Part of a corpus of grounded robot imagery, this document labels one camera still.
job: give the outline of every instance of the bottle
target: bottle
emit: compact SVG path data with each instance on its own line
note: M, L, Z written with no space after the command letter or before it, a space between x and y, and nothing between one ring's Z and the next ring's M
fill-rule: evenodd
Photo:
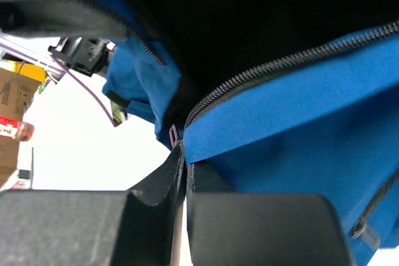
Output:
M24 121L10 120L0 116L0 135L16 141L29 141L35 130L34 125Z

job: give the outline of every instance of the blue bag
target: blue bag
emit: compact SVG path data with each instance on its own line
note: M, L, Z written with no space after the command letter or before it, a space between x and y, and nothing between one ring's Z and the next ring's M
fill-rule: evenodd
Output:
M241 192L325 196L359 266L399 245L397 0L90 3L106 26L87 32L118 45L104 94L167 146L176 124L187 163Z

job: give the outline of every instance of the zipper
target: zipper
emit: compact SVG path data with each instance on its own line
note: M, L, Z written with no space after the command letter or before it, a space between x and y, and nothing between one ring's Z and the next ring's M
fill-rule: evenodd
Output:
M264 84L296 70L303 69L314 62L344 54L373 42L387 39L398 33L399 20L396 20L383 26L369 29L353 37L334 40L324 45L298 52L281 59L273 60L272 62L258 65L249 70L243 71L216 87L211 93L198 102L190 111L184 129L186 130L195 120L203 116L212 108L249 88Z
M385 195L391 190L393 185L399 179L399 169L377 190L370 202L368 202L363 213L357 219L353 227L349 230L352 239L362 238L363 241L373 250L377 250L380 246L380 236L372 227L367 224L367 220Z
M83 6L86 6L100 15L103 15L106 18L111 19L115 23L117 23L119 26L123 27L127 33L127 36L132 36L136 41L138 41L144 51L158 64L158 65L166 65L165 61L155 53L155 51L150 47L150 45L146 42L146 40L123 18L120 16L113 14L106 9L100 7L99 5L93 4L88 0L73 0Z

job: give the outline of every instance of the cardboard box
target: cardboard box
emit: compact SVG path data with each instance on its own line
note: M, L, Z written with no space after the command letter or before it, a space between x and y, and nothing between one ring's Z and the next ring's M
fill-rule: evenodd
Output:
M40 82L21 74L13 80L16 74L0 68L0 90L5 87L0 95L0 115L22 121ZM0 186L17 168L18 149L17 141L0 136Z

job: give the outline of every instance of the yellow object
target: yellow object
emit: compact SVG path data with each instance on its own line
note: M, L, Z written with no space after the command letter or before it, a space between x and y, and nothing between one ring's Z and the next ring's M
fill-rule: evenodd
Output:
M1 60L0 68L6 69L11 72L18 72L21 68L21 63L11 60ZM25 63L21 69L20 74L40 82L46 80L46 71L38 65Z

